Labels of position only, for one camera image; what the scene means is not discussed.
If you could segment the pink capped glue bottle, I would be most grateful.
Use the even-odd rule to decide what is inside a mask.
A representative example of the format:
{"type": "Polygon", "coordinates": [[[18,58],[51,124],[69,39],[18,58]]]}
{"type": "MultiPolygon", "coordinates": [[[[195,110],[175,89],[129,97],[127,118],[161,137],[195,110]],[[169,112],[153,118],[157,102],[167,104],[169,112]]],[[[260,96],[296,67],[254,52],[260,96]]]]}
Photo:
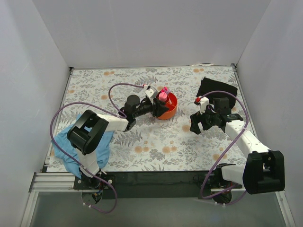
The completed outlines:
{"type": "Polygon", "coordinates": [[[168,95],[167,93],[165,92],[160,92],[159,93],[159,96],[158,96],[158,99],[162,102],[167,102],[167,99],[168,99],[168,95]]]}

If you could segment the orange round divided organizer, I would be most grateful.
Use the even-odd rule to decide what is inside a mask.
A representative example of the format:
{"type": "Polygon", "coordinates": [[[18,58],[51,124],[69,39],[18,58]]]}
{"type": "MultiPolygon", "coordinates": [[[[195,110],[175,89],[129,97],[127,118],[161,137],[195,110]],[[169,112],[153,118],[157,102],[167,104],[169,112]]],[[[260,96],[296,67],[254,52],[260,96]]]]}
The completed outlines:
{"type": "Polygon", "coordinates": [[[173,118],[174,115],[176,114],[177,106],[178,106],[177,97],[173,93],[168,94],[168,97],[171,99],[172,104],[169,104],[168,101],[165,103],[165,105],[169,108],[169,110],[166,111],[161,117],[159,117],[158,118],[159,120],[169,120],[173,118]]]}

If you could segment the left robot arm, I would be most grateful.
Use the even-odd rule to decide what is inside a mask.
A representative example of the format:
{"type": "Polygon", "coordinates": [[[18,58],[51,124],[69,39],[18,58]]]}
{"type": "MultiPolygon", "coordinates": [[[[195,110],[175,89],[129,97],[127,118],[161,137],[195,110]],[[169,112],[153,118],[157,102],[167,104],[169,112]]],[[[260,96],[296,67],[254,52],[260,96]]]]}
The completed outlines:
{"type": "Polygon", "coordinates": [[[165,102],[157,98],[145,97],[140,100],[137,95],[127,98],[119,116],[96,114],[92,110],[86,110],[67,133],[67,139],[76,149],[80,160],[81,180],[90,189],[100,186],[96,149],[105,132],[129,131],[135,125],[137,117],[149,113],[158,118],[168,110],[165,102]]]}

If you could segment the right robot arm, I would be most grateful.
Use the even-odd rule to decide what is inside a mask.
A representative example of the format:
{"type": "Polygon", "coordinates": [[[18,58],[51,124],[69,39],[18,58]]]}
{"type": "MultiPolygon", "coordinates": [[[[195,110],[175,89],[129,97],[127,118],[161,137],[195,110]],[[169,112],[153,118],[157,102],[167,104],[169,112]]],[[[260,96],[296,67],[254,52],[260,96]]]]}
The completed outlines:
{"type": "Polygon", "coordinates": [[[285,188],[285,163],[281,151],[272,151],[247,130],[244,119],[232,113],[228,98],[215,98],[210,104],[207,97],[197,97],[200,110],[191,115],[190,131],[200,134],[213,126],[220,128],[243,153],[245,166],[217,163],[208,176],[220,188],[230,183],[242,185],[249,194],[279,192],[285,188]]]}

